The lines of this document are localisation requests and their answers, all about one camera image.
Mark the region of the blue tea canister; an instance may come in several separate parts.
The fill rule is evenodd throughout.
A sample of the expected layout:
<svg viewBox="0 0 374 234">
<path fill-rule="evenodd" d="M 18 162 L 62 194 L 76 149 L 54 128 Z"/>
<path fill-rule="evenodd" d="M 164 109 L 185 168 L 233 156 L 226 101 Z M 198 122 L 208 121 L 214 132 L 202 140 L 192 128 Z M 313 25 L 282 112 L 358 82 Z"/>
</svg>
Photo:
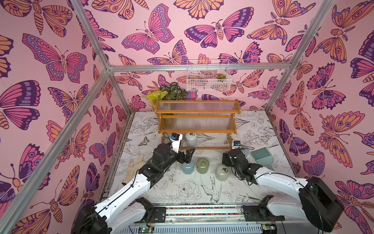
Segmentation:
<svg viewBox="0 0 374 234">
<path fill-rule="evenodd" d="M 194 172 L 194 166 L 195 164 L 193 161 L 191 161 L 190 163 L 184 162 L 182 164 L 182 172 L 186 175 L 190 175 Z"/>
</svg>

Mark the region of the pale grey-green tea canister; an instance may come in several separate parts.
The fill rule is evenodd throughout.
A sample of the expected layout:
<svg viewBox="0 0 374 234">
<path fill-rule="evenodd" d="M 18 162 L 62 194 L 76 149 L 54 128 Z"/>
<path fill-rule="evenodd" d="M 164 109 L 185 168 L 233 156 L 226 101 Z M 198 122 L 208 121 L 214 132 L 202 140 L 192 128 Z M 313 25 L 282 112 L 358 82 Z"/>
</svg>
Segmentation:
<svg viewBox="0 0 374 234">
<path fill-rule="evenodd" d="M 218 165 L 215 176 L 219 181 L 226 181 L 229 177 L 229 168 L 224 164 Z"/>
</svg>

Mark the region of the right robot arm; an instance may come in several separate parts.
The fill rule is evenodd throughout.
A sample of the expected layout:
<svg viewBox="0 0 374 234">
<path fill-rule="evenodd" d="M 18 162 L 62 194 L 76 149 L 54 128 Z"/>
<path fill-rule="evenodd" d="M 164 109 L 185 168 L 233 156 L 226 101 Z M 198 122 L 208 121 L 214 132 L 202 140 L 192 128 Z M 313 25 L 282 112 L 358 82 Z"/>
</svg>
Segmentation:
<svg viewBox="0 0 374 234">
<path fill-rule="evenodd" d="M 305 179 L 277 173 L 248 162 L 240 148 L 223 153 L 222 163 L 248 186 L 267 186 L 296 199 L 294 203 L 264 199 L 265 209 L 273 216 L 308 220 L 320 231 L 330 233 L 344 211 L 342 202 L 321 178 L 313 176 Z"/>
</svg>

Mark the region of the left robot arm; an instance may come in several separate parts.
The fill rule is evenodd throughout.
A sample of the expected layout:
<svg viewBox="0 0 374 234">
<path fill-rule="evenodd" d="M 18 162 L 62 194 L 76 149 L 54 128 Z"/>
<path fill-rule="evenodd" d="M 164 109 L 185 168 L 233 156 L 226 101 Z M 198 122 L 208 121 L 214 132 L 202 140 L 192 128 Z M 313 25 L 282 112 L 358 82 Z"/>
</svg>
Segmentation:
<svg viewBox="0 0 374 234">
<path fill-rule="evenodd" d="M 190 163 L 194 148 L 183 152 L 179 144 L 162 143 L 122 189 L 96 205 L 85 205 L 77 214 L 72 234 L 114 234 L 141 220 L 151 220 L 153 205 L 141 196 L 176 162 Z"/>
</svg>

